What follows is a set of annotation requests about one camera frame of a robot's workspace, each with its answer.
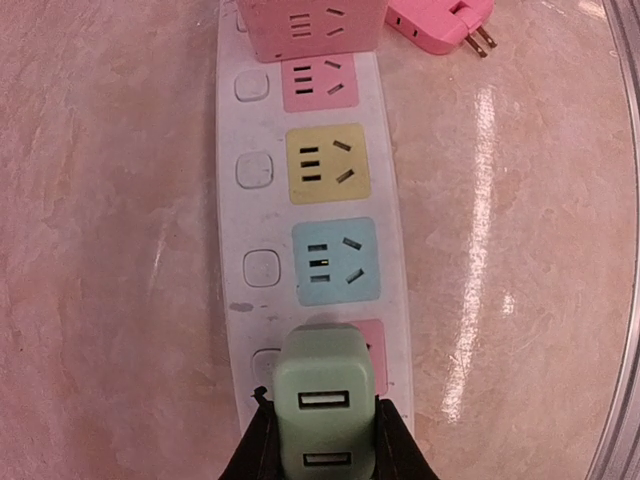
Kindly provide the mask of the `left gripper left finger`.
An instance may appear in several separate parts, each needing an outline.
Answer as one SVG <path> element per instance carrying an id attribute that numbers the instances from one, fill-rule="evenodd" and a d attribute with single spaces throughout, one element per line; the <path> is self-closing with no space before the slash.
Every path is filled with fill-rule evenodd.
<path id="1" fill-rule="evenodd" d="M 245 433 L 219 480 L 276 480 L 280 478 L 280 443 L 274 402 L 259 386 L 252 397 L 258 404 Z"/>

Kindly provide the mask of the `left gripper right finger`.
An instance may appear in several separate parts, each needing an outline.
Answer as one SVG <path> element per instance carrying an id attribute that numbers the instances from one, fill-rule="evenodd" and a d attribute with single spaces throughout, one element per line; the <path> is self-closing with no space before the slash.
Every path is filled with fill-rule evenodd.
<path id="1" fill-rule="evenodd" d="M 379 480 L 439 480 L 394 403 L 376 398 L 376 467 Z"/>

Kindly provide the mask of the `pink plug adapter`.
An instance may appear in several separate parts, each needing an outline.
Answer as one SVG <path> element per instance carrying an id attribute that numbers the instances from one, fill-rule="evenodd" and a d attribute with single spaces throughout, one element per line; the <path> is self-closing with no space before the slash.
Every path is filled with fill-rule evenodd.
<path id="1" fill-rule="evenodd" d="M 487 52 L 474 39 L 479 35 L 490 49 L 495 40 L 484 29 L 493 0 L 395 0 L 385 21 L 414 45 L 432 55 L 448 55 L 464 42 L 481 57 Z"/>

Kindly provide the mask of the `green plug adapter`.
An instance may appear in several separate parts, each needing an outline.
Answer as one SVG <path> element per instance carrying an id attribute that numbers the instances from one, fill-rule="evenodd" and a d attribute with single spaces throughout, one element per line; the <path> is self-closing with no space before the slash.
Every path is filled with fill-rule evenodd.
<path id="1" fill-rule="evenodd" d="M 286 337 L 273 374 L 286 479 L 370 479 L 376 388 L 364 336 L 349 324 L 304 325 Z"/>

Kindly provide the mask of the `pink cube socket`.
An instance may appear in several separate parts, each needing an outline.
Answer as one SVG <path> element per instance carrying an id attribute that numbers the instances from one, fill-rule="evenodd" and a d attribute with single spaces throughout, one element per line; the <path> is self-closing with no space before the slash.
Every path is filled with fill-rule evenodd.
<path id="1" fill-rule="evenodd" d="M 257 59 L 271 63 L 372 51 L 388 3 L 379 0 L 254 0 L 237 3 Z"/>

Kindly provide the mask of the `white multicolour power strip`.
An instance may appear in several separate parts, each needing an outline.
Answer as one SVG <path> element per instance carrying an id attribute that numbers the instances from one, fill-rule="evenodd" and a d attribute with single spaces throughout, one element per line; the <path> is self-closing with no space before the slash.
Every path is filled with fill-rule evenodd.
<path id="1" fill-rule="evenodd" d="M 379 395 L 414 421 L 409 302 L 391 139 L 374 53 L 264 64 L 236 4 L 220 5 L 218 228 L 239 421 L 270 386 L 285 337 L 345 322 Z"/>

